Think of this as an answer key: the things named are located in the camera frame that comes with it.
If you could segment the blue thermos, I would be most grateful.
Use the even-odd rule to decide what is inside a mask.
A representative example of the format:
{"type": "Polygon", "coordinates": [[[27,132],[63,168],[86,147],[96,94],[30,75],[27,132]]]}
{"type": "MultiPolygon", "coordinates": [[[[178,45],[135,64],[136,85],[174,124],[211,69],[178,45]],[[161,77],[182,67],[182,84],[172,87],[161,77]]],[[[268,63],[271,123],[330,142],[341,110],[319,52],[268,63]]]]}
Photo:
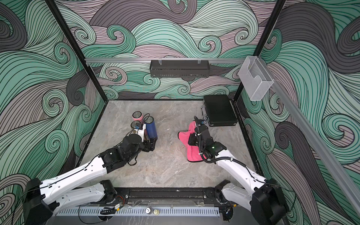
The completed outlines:
{"type": "Polygon", "coordinates": [[[155,120],[152,116],[144,117],[144,124],[146,125],[146,132],[150,139],[156,139],[158,137],[155,120]]]}

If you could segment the pink microfiber cloth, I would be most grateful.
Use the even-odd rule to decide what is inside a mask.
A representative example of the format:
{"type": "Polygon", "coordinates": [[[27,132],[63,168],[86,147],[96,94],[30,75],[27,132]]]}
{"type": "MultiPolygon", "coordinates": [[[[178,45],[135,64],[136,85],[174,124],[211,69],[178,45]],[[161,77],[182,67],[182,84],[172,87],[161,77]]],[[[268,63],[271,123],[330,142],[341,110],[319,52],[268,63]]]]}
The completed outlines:
{"type": "Polygon", "coordinates": [[[179,132],[178,138],[187,149],[187,160],[191,163],[202,162],[199,147],[197,145],[198,138],[195,136],[196,122],[193,121],[188,127],[188,131],[179,132]]]}

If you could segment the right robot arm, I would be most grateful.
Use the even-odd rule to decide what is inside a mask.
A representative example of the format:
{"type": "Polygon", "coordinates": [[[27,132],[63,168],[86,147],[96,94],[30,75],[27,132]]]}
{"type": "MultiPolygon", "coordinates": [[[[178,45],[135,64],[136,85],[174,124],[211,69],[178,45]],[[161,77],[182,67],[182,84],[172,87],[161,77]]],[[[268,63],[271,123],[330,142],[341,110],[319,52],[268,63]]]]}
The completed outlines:
{"type": "Polygon", "coordinates": [[[260,225],[275,225],[290,212],[284,188],[249,169],[227,147],[214,141],[206,125],[193,121],[178,138],[187,148],[189,162],[216,164],[240,183],[237,187],[224,181],[218,187],[222,201],[247,209],[260,225]]]}

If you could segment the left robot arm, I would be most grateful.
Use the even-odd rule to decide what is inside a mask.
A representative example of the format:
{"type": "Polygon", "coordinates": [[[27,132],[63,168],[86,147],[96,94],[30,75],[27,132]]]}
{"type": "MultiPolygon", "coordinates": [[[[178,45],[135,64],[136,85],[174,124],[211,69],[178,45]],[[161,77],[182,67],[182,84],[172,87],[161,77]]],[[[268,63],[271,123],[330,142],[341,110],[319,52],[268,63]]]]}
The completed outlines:
{"type": "Polygon", "coordinates": [[[129,165],[141,152],[153,151],[156,141],[157,138],[143,140],[138,134],[130,134],[80,167],[47,180],[30,180],[22,195],[25,224],[40,225],[59,211],[84,203],[111,203],[116,191],[109,180],[94,187],[80,185],[129,165]]]}

